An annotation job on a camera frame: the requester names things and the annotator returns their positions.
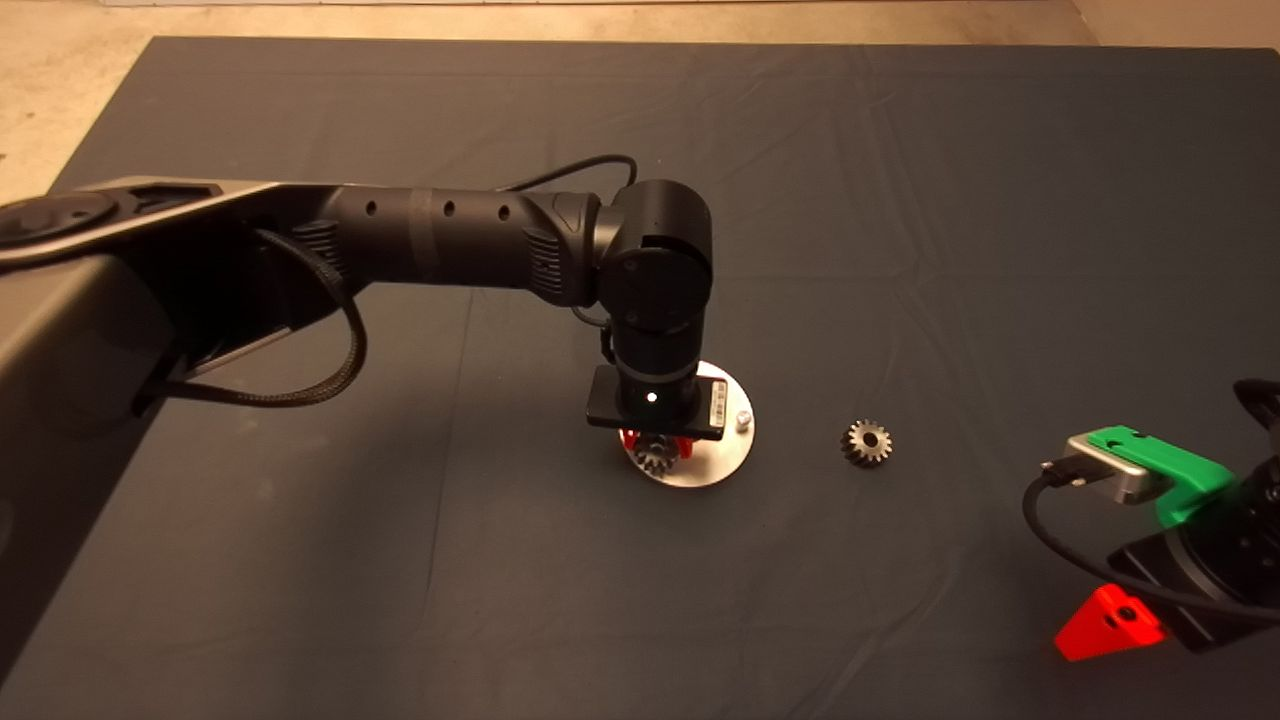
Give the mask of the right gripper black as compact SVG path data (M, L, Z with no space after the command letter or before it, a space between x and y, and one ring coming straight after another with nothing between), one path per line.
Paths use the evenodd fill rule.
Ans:
M1277 546L1253 536L1165 530L1108 556L1124 577L1213 603L1279 606ZM1117 584L1094 589L1055 634L1070 662L1160 644L1167 630L1190 652L1217 650L1265 625L1129 593Z

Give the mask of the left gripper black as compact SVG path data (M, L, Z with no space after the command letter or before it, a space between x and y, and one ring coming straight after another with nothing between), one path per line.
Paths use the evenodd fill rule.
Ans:
M728 386L721 378L691 374L649 383L600 365L591 377L586 419L593 427L617 429L625 451L634 451L643 433L672 436L672 457L687 460L698 439L723 438L727 406Z

